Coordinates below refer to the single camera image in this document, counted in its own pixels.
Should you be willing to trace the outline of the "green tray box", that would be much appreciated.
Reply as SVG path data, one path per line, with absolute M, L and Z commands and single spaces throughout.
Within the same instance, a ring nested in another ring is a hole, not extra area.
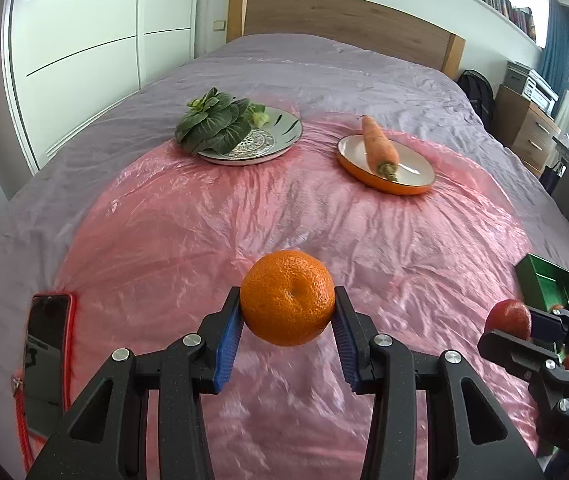
M 549 312 L 569 304 L 569 271 L 561 266 L 528 254 L 516 263 L 515 274 L 528 307 Z

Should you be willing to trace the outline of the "orange mandarin back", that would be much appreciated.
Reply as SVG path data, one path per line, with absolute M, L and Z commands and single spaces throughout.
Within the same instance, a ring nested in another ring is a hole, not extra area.
M 269 344 L 294 347 L 317 338 L 335 308 L 333 278 L 318 259 L 280 250 L 257 260 L 240 286 L 245 324 Z

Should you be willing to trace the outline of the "black backpack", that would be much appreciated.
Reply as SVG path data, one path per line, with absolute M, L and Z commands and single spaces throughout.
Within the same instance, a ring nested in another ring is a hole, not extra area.
M 487 78 L 476 70 L 463 70 L 458 77 L 457 84 L 467 96 L 484 128 L 488 130 L 493 121 L 496 102 L 493 88 Z

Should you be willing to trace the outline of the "orange oval dish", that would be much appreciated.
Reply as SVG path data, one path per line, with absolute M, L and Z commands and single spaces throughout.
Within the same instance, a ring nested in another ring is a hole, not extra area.
M 387 146 L 395 150 L 388 160 L 389 148 L 368 154 L 370 142 L 363 136 L 344 136 L 336 145 L 339 164 L 356 180 L 383 193 L 399 196 L 420 195 L 432 188 L 435 170 L 422 155 L 396 141 Z

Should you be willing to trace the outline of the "wooden nightstand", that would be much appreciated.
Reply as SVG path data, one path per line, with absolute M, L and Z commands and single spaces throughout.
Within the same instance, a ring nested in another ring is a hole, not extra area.
M 554 138 L 561 129 L 537 104 L 500 86 L 488 132 L 539 178 L 555 152 Z

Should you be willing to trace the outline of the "wooden headboard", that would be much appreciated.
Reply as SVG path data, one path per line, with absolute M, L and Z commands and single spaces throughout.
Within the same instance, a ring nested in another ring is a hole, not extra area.
M 228 0 L 227 40 L 318 36 L 457 77 L 465 40 L 422 18 L 368 0 Z

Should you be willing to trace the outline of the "red apple top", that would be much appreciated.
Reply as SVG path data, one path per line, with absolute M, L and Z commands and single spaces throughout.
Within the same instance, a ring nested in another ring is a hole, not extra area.
M 492 330 L 527 340 L 531 336 L 531 312 L 522 301 L 499 301 L 491 308 L 485 322 L 485 332 Z

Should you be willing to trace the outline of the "white wardrobe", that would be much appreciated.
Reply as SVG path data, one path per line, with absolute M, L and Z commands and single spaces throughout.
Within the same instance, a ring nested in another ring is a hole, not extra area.
M 194 55 L 196 0 L 6 0 L 4 83 L 30 172 Z

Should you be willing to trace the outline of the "patterned white plate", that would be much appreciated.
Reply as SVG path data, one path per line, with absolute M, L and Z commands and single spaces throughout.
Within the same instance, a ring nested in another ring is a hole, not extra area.
M 268 122 L 254 128 L 229 154 L 219 155 L 208 150 L 199 156 L 207 162 L 222 166 L 249 166 L 282 156 L 303 135 L 303 124 L 293 113 L 277 107 L 266 107 Z

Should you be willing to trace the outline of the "phone in red case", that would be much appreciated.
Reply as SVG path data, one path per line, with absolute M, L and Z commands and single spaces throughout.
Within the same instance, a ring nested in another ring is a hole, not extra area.
M 26 470 L 32 443 L 44 444 L 71 405 L 71 359 L 77 300 L 69 292 L 36 294 L 30 302 L 22 368 L 12 376 L 19 444 Z

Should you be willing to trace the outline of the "green bok choy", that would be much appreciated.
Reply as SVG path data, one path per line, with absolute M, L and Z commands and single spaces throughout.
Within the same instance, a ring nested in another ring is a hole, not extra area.
M 190 154 L 211 150 L 229 154 L 254 129 L 248 108 L 256 103 L 229 92 L 211 88 L 187 104 L 187 113 L 175 129 L 175 140 Z

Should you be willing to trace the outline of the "pink plastic sheet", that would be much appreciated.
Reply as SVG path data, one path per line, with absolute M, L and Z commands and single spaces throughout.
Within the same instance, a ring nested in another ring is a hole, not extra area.
M 255 261 L 297 249 L 382 332 L 424 353 L 459 351 L 536 445 L 526 386 L 476 347 L 490 308 L 519 292 L 514 265 L 531 248 L 513 205 L 476 162 L 406 134 L 399 141 L 436 171 L 432 190 L 368 188 L 336 159 L 356 126 L 313 118 L 291 151 L 257 166 L 207 164 L 166 142 L 125 168 L 56 279 L 77 298 L 71 392 L 116 348 L 161 350 L 196 330 Z M 331 332 L 293 348 L 244 333 L 230 382 L 203 408 L 219 479 L 359 477 L 372 401 L 350 391 Z

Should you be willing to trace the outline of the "small bok choy piece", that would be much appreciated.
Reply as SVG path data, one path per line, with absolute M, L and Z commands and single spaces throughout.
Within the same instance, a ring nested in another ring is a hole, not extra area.
M 266 106 L 260 103 L 253 103 L 248 108 L 249 123 L 255 128 L 263 128 L 269 122 L 269 115 L 266 112 Z

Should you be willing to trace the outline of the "carrot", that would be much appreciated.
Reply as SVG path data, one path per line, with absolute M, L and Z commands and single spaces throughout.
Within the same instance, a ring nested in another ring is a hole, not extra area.
M 395 182 L 399 167 L 399 154 L 379 124 L 370 116 L 362 116 L 361 132 L 365 142 L 367 164 L 373 174 Z

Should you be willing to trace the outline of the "teal curtain right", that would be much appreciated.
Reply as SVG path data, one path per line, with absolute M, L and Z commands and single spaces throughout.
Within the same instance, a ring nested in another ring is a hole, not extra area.
M 561 98 L 569 83 L 569 6 L 549 0 L 546 45 L 536 72 Z

